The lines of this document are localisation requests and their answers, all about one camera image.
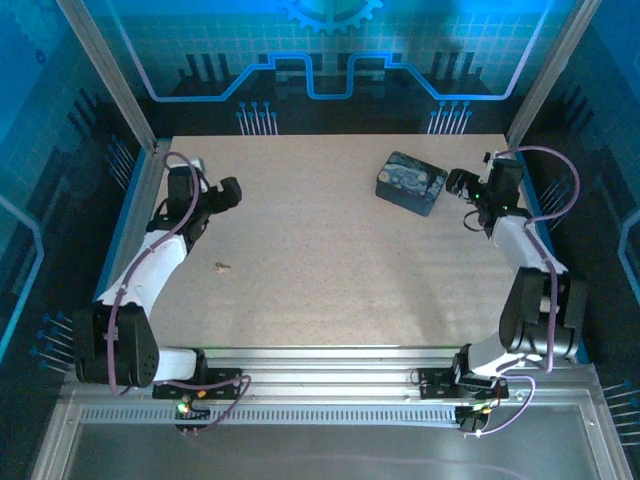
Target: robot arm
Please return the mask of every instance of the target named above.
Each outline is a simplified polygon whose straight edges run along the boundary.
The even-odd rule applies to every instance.
[[[465,346],[454,359],[456,378],[462,383],[469,379],[495,379],[506,369],[522,365],[524,360],[540,361],[549,354],[552,273],[548,261],[559,284],[552,355],[564,358],[575,355],[586,304],[586,284],[569,275],[567,268],[544,246],[535,225],[526,223],[529,212],[518,207],[523,166],[507,158],[485,157],[485,161],[487,168],[482,176],[459,169],[452,171],[447,191],[478,209],[480,225],[504,253],[516,277],[498,332]]]
[[[146,387],[154,381],[188,380],[197,368],[196,351],[158,348],[148,318],[169,277],[202,236],[209,217],[237,206],[242,199],[242,191],[234,177],[220,182],[222,191],[217,187],[211,188],[204,176],[202,160],[192,159],[191,163],[200,179],[196,208],[187,223],[138,266],[118,309],[115,370],[119,385]],[[142,246],[129,266],[150,245],[172,230],[188,211],[195,188],[190,168],[183,165],[170,167],[167,182],[168,197],[147,225]],[[91,311],[74,315],[76,374],[81,381],[108,383],[107,324],[124,276],[125,273],[98,297]]]

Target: glass panel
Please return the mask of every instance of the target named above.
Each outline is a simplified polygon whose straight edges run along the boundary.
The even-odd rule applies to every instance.
[[[88,5],[171,136],[504,132],[574,1]]]
[[[589,281],[584,339],[605,386],[640,381],[638,29],[637,2],[602,2],[523,142],[561,150],[580,172],[576,207],[549,230],[560,259]],[[573,188],[568,172],[551,158],[526,159],[542,210],[564,205]],[[554,207],[544,192],[558,181]]]
[[[92,301],[139,146],[55,2],[0,2],[0,31],[0,478],[26,478],[73,351],[56,312]]]

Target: work surface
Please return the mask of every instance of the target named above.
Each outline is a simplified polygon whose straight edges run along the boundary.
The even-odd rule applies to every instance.
[[[483,170],[501,135],[176,137],[241,204],[211,217],[151,315],[160,345],[425,345],[496,331],[513,281],[500,251],[444,190],[424,218],[375,195],[394,150]],[[166,196],[160,187],[158,203]],[[229,266],[216,271],[216,263]]]

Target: blue pin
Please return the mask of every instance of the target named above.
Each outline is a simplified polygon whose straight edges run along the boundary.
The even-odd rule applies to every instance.
[[[54,337],[62,337],[62,338],[65,338],[65,339],[69,340],[70,342],[73,342],[73,338],[72,338],[72,337],[70,337],[69,335],[66,335],[66,334],[62,333],[62,332],[58,329],[58,327],[53,327],[53,328],[51,329],[51,333],[53,334],[53,336],[54,336]]]
[[[616,413],[615,415],[611,415],[611,418],[616,418],[616,417],[629,417],[631,415],[638,415],[640,413],[640,411],[635,410],[633,412],[625,412],[625,413]]]
[[[614,398],[626,397],[627,395],[633,395],[635,393],[640,393],[640,390],[631,390],[629,392],[624,392],[624,393],[619,393],[617,395],[612,395],[610,397],[607,397],[607,401],[612,400]]]
[[[445,110],[444,112],[442,112],[442,120],[440,121],[440,128],[438,128],[438,135],[442,133],[442,128],[444,127],[444,123],[448,116],[449,116],[448,111]]]
[[[242,124],[242,113],[236,112],[236,117],[238,117],[238,123],[240,124],[240,132],[242,133],[242,135],[246,135],[246,132],[244,131],[244,125]]]
[[[258,135],[260,135],[260,122],[258,121],[258,102],[251,102],[251,106],[253,107],[253,113],[256,115],[256,129],[258,130]]]
[[[453,102],[451,102],[451,110],[449,110],[448,112],[448,116],[449,118],[447,119],[447,125],[444,127],[444,133],[447,133],[447,130],[449,130],[448,133],[451,133],[451,119],[453,118],[453,109],[456,108],[456,105],[458,105],[458,101],[454,100]]]
[[[433,133],[433,132],[431,131],[431,127],[433,126],[433,120],[436,118],[436,115],[438,115],[438,112],[436,112],[435,110],[433,110],[433,111],[429,114],[429,116],[430,116],[431,118],[429,119],[429,126],[427,127],[427,133]]]
[[[269,135],[273,135],[273,130],[271,129],[271,117],[269,115],[269,107],[271,104],[269,102],[262,102],[265,110],[267,111],[267,126],[269,127]]]
[[[458,123],[460,123],[460,112],[458,110],[456,110],[455,112],[453,112],[453,115],[451,117],[449,117],[449,121],[451,122],[451,126],[449,127],[449,133],[454,133]]]
[[[44,346],[44,351],[45,351],[45,352],[50,352],[50,353],[57,353],[58,355],[62,355],[62,356],[65,356],[65,357],[69,357],[71,360],[73,360],[73,358],[74,358],[74,357],[73,357],[73,355],[71,355],[70,353],[63,352],[62,350],[60,350],[60,349],[58,349],[58,348],[54,347],[54,346],[53,346],[53,345],[51,345],[50,343],[47,343],[47,344]]]
[[[54,362],[60,362],[63,363],[65,365],[70,365],[70,363],[64,361],[64,360],[60,360],[59,358],[56,357],[52,357],[51,355],[47,355],[46,353],[42,353],[40,351],[38,351],[37,347],[31,347],[31,349],[29,350],[29,355],[31,355],[32,357],[43,357],[43,358],[47,358],[49,360],[53,360]]]
[[[59,322],[62,322],[63,320],[65,320],[69,323],[73,323],[70,318],[65,317],[64,313],[62,313],[59,310],[56,312],[56,320],[58,320]]]
[[[49,314],[48,314],[48,313],[45,313],[45,314],[42,316],[42,321],[43,321],[43,323],[53,323],[54,325],[57,325],[58,327],[63,328],[63,329],[65,329],[65,330],[69,331],[69,332],[72,332],[72,331],[73,331],[73,330],[72,330],[70,327],[68,327],[67,325],[63,325],[63,324],[62,324],[62,323],[60,323],[60,322],[56,322],[53,318],[51,318],[51,317],[49,316]]]
[[[247,112],[247,117],[249,117],[249,123],[251,124],[251,133],[253,135],[256,134],[256,128],[255,125],[253,123],[253,112]]]
[[[624,423],[616,423],[616,427],[628,427],[630,425],[640,425],[640,421],[636,420],[635,422],[624,422]]]
[[[462,117],[460,117],[460,122],[462,122],[462,126],[460,128],[458,128],[456,133],[464,133],[465,129],[467,128],[467,123],[469,121],[469,117],[471,117],[472,113],[470,111],[466,111],[464,113],[464,121],[462,121]]]
[[[612,385],[611,387],[603,388],[603,392],[608,392],[609,390],[613,390],[614,388],[624,387],[627,390],[631,388],[631,380],[625,380],[622,383],[618,383],[617,385]]]
[[[273,118],[273,134],[274,135],[279,135],[279,133],[278,133],[278,120],[276,119],[277,116],[278,116],[278,114],[276,112],[271,112],[271,118]]]
[[[460,118],[458,119],[458,124],[454,125],[452,131],[455,133],[460,133],[460,126],[462,125],[462,119],[465,117],[465,112],[467,111],[467,107],[471,104],[469,100],[465,100],[462,102],[462,113],[460,114]]]
[[[38,363],[38,367],[41,368],[42,370],[44,370],[45,368],[48,368],[50,370],[55,370],[56,372],[60,372],[60,373],[64,373],[64,374],[67,373],[66,370],[63,370],[63,369],[58,368],[58,367],[54,367],[53,365],[51,365],[46,360],[40,360],[40,363]]]
[[[264,117],[266,117],[267,114],[264,113],[264,112],[260,112],[259,115],[260,115],[260,121],[262,122],[262,134],[266,135],[267,134],[267,125],[264,122]]]
[[[436,121],[435,124],[433,125],[433,133],[436,133],[436,130],[438,129],[438,124],[440,122],[440,114],[442,113],[442,108],[447,104],[447,102],[445,102],[444,100],[438,102],[438,105],[440,105],[440,108],[438,109],[438,113],[436,115]]]
[[[609,405],[609,410],[612,410],[614,408],[620,408],[620,407],[633,407],[633,408],[638,408],[638,405],[640,405],[640,403],[638,403],[638,399],[637,398],[632,398],[630,401],[628,402],[624,402],[624,403],[616,403],[615,405]]]
[[[36,338],[37,338],[37,339],[43,339],[43,338],[44,338],[44,339],[46,339],[46,340],[49,340],[50,342],[56,343],[56,344],[58,344],[58,345],[62,345],[62,346],[63,346],[63,347],[65,347],[65,348],[72,349],[72,348],[71,348],[71,346],[70,346],[69,344],[64,343],[64,342],[61,342],[61,341],[60,341],[60,340],[58,340],[57,338],[50,337],[49,335],[47,335],[46,333],[44,333],[44,330],[38,330],[38,331],[36,332]]]

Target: purple cable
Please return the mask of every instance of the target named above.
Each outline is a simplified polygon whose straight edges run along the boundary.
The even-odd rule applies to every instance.
[[[529,239],[533,247],[536,249],[540,257],[542,258],[542,261],[545,263],[545,265],[549,269],[549,274],[551,275],[551,306],[549,310],[549,325],[547,327],[548,329],[547,331],[547,367],[545,368],[546,373],[551,373],[553,371],[553,350],[555,346],[555,336],[556,336],[556,316],[558,313],[557,312],[558,310],[558,272],[556,272],[556,269],[553,266],[553,262],[549,258],[549,255],[547,255],[547,252],[544,246],[538,241],[538,239],[533,235],[533,233],[531,233],[531,231],[527,227],[532,223],[542,222],[544,220],[553,220],[554,218],[559,218],[565,215],[566,213],[568,213],[569,210],[571,210],[575,205],[576,201],[578,200],[578,195],[580,194],[580,175],[578,174],[578,170],[576,169],[573,162],[571,162],[571,160],[569,160],[566,156],[564,156],[562,153],[558,152],[557,150],[554,150],[553,148],[549,148],[549,147],[540,147],[535,145],[523,146],[523,147],[514,148],[513,150],[506,150],[504,152],[500,152],[496,154],[496,157],[501,157],[502,155],[509,155],[516,152],[528,152],[528,151],[550,153],[556,158],[559,158],[567,165],[567,167],[569,167],[569,170],[571,170],[571,173],[573,174],[573,181],[574,181],[573,196],[571,197],[571,200],[569,200],[569,203],[567,203],[563,209],[561,209],[559,212],[552,213],[549,215],[540,215],[538,217],[532,217],[528,219],[524,224],[525,235],[527,236],[527,238]]]
[[[530,377],[529,375],[504,375],[504,374],[502,375],[502,377],[508,378],[509,380],[529,380],[529,382],[531,383],[531,392],[529,392],[529,396],[527,397],[527,399],[524,401],[524,403],[518,409],[518,411],[511,418],[509,418],[509,420],[506,420],[502,422],[500,425],[498,425],[497,427],[493,427],[488,430],[487,430],[487,426],[489,425],[489,421],[487,420],[487,425],[485,425],[485,427],[481,431],[473,434],[477,437],[484,437],[485,435],[490,435],[492,433],[499,432],[504,428],[507,428],[509,425],[515,422],[520,415],[524,413],[524,411],[527,409],[527,407],[533,400],[533,395],[536,392],[536,381],[534,380],[533,377]]]
[[[111,314],[109,315],[109,324],[107,326],[107,375],[109,378],[109,388],[111,389],[111,393],[113,395],[119,396],[127,393],[129,388],[125,389],[122,392],[118,392],[118,384],[116,383],[116,365],[115,365],[115,351],[114,351],[114,342],[115,342],[115,326],[116,326],[116,317],[118,316],[118,309],[120,308],[120,303],[122,302],[122,298],[124,297],[127,291],[127,285],[131,280],[136,269],[140,266],[140,264],[144,261],[147,256],[152,253],[156,248],[158,248],[163,242],[168,240],[171,236],[173,236],[178,230],[180,230],[185,223],[191,217],[191,214],[196,208],[198,204],[198,198],[200,197],[200,179],[198,178],[198,172],[196,171],[196,167],[189,161],[187,157],[178,152],[167,152],[164,157],[162,157],[162,161],[166,162],[167,158],[170,156],[175,156],[183,160],[189,167],[191,171],[191,176],[193,178],[193,199],[191,200],[191,205],[189,205],[189,209],[187,213],[184,214],[182,220],[180,220],[175,227],[169,230],[166,234],[160,237],[158,240],[153,242],[146,250],[144,250],[131,264],[127,273],[125,273],[124,278],[122,279],[122,283],[118,292],[116,293],[116,298],[113,301],[113,306],[111,307]]]
[[[210,423],[209,425],[205,425],[202,428],[194,428],[193,429],[193,434],[194,435],[198,435],[199,432],[204,432],[206,430],[211,430],[212,428],[215,428],[216,426],[218,426],[218,424],[220,422],[222,422],[225,418],[227,418],[229,416],[231,411],[234,408],[236,408],[236,405],[238,405],[238,403],[240,403],[240,400],[242,400],[242,397],[244,397],[244,394],[247,393],[247,390],[249,390],[249,386],[251,385],[251,375],[240,375],[239,377],[231,378],[229,380],[225,380],[224,382],[212,383],[210,385],[189,385],[188,383],[176,382],[174,380],[167,380],[165,382],[157,382],[157,385],[171,385],[173,387],[184,388],[186,390],[211,390],[213,388],[226,387],[227,385],[231,385],[233,383],[236,383],[236,382],[239,382],[239,381],[242,381],[242,380],[246,380],[247,383],[245,384],[244,388],[240,392],[240,395],[238,395],[238,398],[236,398],[233,401],[233,403],[231,405],[229,405],[229,408],[227,408],[222,413],[222,415],[220,415],[218,418],[216,418],[212,423]]]

